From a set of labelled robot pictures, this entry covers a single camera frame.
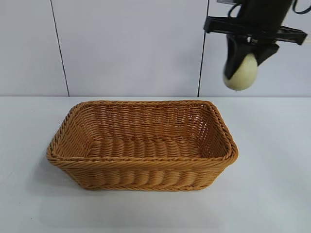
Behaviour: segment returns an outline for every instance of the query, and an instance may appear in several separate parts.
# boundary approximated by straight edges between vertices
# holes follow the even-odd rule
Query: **egg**
[[[228,79],[224,74],[225,85],[236,91],[242,91],[249,88],[256,80],[258,72],[258,64],[254,54],[249,53],[243,59],[240,67],[232,75],[231,79]]]

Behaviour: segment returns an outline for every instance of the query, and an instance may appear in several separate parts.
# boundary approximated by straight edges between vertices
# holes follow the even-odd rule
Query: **white wall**
[[[306,9],[309,0],[298,1],[298,11]],[[231,5],[210,1],[209,15],[226,16]],[[297,15],[292,10],[284,26],[311,33],[311,13]],[[205,54],[202,67],[200,96],[311,96],[311,43],[303,46],[278,42],[280,49],[259,67],[253,86],[244,91],[228,89],[222,80],[226,61],[226,39],[223,34],[206,34]]]
[[[196,96],[207,0],[53,0],[71,96]]]
[[[72,96],[196,96],[207,0],[52,2]],[[230,7],[210,0],[209,14]],[[290,11],[284,25],[311,33],[310,22]],[[50,1],[0,1],[0,28],[0,96],[66,96]],[[225,35],[207,34],[200,96],[311,96],[311,39],[279,44],[235,92],[222,81]]]
[[[49,0],[0,1],[0,96],[66,96]]]

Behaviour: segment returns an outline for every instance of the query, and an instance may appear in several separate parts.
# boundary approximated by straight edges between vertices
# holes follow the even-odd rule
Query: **table surface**
[[[87,191],[50,165],[69,109],[99,99],[176,100],[0,97],[1,233],[310,231],[311,99],[200,98],[219,108],[240,154],[192,192]]]

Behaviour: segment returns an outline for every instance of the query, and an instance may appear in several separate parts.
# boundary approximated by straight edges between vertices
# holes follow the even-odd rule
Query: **basket rim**
[[[225,147],[227,150],[227,153],[223,157],[211,157],[211,158],[189,158],[189,157],[143,157],[143,158],[137,158],[137,157],[97,157],[97,158],[85,158],[85,157],[70,157],[65,158],[62,156],[59,156],[55,153],[55,148],[58,146],[58,142],[62,139],[63,136],[65,136],[65,133],[63,133],[63,130],[65,129],[65,126],[67,124],[70,124],[75,115],[79,112],[79,110],[88,107],[90,104],[98,104],[98,105],[123,105],[123,104],[130,104],[130,105],[163,105],[167,106],[168,104],[172,104],[173,106],[190,106],[190,105],[206,105],[210,108],[212,108],[213,117],[214,120],[218,123],[219,129],[221,129],[221,135],[223,137],[223,140],[225,141]],[[53,137],[51,143],[49,144],[47,148],[47,159],[56,166],[70,166],[72,167],[74,164],[77,165],[77,167],[82,167],[83,164],[88,163],[89,165],[92,165],[92,167],[107,167],[114,163],[116,166],[126,166],[132,163],[139,163],[141,168],[144,167],[143,163],[146,163],[147,166],[152,165],[153,163],[157,164],[157,167],[161,163],[170,163],[172,167],[172,164],[177,164],[177,162],[188,162],[187,167],[189,167],[190,164],[194,164],[195,167],[204,167],[207,166],[210,167],[211,165],[219,165],[226,161],[226,163],[231,164],[233,163],[238,157],[238,148],[235,144],[235,142],[232,139],[232,136],[225,125],[218,109],[216,106],[211,103],[210,101],[204,101],[204,100],[167,100],[167,101],[109,101],[109,100],[91,100],[86,102],[81,102],[75,106],[73,106],[67,116],[65,117],[63,123],[61,124],[61,127]]]

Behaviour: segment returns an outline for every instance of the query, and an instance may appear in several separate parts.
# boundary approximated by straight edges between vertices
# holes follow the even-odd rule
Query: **woven basket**
[[[199,190],[237,157],[218,110],[200,100],[83,102],[47,150],[91,190]]]

